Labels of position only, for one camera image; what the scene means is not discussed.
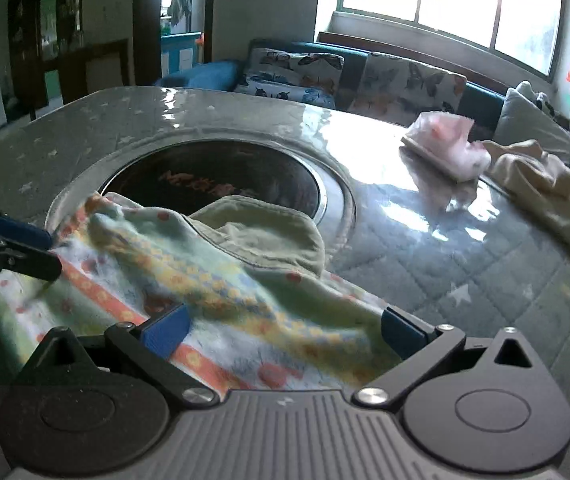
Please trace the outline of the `colourful patterned baby garment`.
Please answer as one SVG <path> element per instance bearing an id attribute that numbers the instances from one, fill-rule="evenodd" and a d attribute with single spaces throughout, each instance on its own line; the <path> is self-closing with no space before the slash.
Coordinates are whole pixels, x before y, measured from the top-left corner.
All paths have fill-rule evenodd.
<path id="1" fill-rule="evenodd" d="M 58 280 L 0 272 L 0 339 L 15 365 L 48 330 L 99 335 L 174 306 L 189 333 L 171 363 L 219 393 L 358 389 L 399 363 L 385 302 L 329 273 L 305 214 L 224 197 L 185 216 L 94 195 L 58 230 Z"/>

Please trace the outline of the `grey star quilted table cover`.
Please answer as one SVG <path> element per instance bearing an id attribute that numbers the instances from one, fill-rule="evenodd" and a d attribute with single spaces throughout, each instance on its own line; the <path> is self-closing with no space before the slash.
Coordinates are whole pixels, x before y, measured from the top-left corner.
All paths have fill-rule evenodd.
<path id="1" fill-rule="evenodd" d="M 503 193 L 450 183 L 401 136 L 387 122 L 235 93 L 102 90 L 0 131 L 0 208 L 56 226 L 154 148 L 205 138 L 288 148 L 327 180 L 329 270 L 470 336 L 516 328 L 570 404 L 570 253 Z"/>

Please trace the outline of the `round black table inset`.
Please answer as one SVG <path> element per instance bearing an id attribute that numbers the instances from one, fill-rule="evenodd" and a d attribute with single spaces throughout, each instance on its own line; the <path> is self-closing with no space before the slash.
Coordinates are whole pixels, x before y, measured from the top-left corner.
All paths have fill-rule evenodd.
<path id="1" fill-rule="evenodd" d="M 100 193 L 145 207 L 193 212 L 227 196 L 296 209 L 319 221 L 326 188 L 319 172 L 292 152 L 245 141 L 174 144 L 142 155 L 109 177 Z"/>

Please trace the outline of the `beige crumpled garment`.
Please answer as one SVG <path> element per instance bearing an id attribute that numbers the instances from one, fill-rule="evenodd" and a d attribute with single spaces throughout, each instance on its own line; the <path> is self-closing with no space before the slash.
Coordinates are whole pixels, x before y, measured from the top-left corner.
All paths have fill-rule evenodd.
<path id="1" fill-rule="evenodd" d="M 482 145 L 491 157 L 486 175 L 570 248 L 570 168 L 535 140 Z"/>

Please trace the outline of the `folded pink garment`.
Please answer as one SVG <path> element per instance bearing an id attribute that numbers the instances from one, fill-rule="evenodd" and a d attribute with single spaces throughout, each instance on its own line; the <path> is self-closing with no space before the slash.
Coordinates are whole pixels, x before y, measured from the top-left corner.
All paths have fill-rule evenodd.
<path id="1" fill-rule="evenodd" d="M 481 142 L 468 140 L 475 122 L 445 112 L 422 112 L 405 130 L 403 144 L 456 182 L 479 178 L 491 164 Z"/>

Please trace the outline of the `blue white cabinet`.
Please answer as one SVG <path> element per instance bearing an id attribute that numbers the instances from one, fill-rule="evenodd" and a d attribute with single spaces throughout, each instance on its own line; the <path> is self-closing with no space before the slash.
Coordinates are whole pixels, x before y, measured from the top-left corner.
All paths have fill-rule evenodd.
<path id="1" fill-rule="evenodd" d="M 203 35 L 183 32 L 160 38 L 161 76 L 190 70 L 199 63 Z"/>

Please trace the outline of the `grey white pillow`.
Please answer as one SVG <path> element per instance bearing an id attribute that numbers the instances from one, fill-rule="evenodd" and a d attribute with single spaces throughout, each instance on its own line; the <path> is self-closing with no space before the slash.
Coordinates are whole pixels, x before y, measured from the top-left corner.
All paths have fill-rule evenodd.
<path id="1" fill-rule="evenodd" d="M 538 142 L 542 150 L 557 156 L 566 165 L 570 163 L 570 133 L 518 89 L 509 88 L 493 141 L 512 145 L 529 140 Z"/>

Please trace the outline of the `blue sofa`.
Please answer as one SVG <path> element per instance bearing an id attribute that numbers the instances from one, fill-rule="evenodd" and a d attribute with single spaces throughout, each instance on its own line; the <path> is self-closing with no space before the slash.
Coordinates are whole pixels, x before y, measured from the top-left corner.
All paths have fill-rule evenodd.
<path id="1" fill-rule="evenodd" d="M 422 62 L 458 73 L 467 78 L 467 87 L 460 101 L 458 112 L 475 120 L 472 130 L 474 140 L 489 140 L 498 125 L 507 92 L 506 84 L 492 79 L 477 70 L 471 70 L 423 52 L 392 46 L 385 42 L 323 32 L 319 42 L 287 41 L 272 38 L 256 38 L 250 49 L 267 48 L 288 53 L 321 53 L 340 55 L 345 60 L 340 77 L 339 92 L 335 99 L 338 110 L 347 110 L 353 93 L 357 91 L 366 56 L 371 52 L 385 53 L 413 62 Z M 224 60 L 197 65 L 190 70 L 180 70 L 156 81 L 158 87 L 196 88 L 232 91 L 242 78 L 247 61 Z"/>

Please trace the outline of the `right butterfly cushion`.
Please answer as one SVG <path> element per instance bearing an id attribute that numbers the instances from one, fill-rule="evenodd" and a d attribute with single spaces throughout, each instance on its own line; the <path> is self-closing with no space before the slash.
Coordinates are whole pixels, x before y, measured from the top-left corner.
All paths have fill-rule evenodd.
<path id="1" fill-rule="evenodd" d="M 406 127 L 422 112 L 455 114 L 466 84 L 465 76 L 449 70 L 371 52 L 348 110 Z"/>

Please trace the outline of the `butterfly cushion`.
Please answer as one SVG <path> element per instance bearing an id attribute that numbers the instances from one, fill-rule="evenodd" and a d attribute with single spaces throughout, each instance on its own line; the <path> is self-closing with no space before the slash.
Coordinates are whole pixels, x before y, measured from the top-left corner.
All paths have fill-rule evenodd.
<path id="1" fill-rule="evenodd" d="M 406 127 L 422 112 L 455 114 L 466 84 L 465 76 L 449 70 L 371 52 L 348 110 Z"/>
<path id="2" fill-rule="evenodd" d="M 333 110 L 343 66 L 340 55 L 253 48 L 234 92 Z"/>

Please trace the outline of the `left butterfly cushion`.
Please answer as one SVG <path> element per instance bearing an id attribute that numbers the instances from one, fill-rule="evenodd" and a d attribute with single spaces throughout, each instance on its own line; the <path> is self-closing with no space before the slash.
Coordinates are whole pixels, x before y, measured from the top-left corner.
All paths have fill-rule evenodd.
<path id="1" fill-rule="evenodd" d="M 234 92 L 333 110 L 343 66 L 340 55 L 253 48 Z"/>

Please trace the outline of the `window with green frame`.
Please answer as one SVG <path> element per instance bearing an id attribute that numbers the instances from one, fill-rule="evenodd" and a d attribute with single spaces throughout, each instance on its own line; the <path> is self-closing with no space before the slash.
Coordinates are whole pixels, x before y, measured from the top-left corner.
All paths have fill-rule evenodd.
<path id="1" fill-rule="evenodd" d="M 564 0 L 338 0 L 337 9 L 439 32 L 549 77 Z"/>

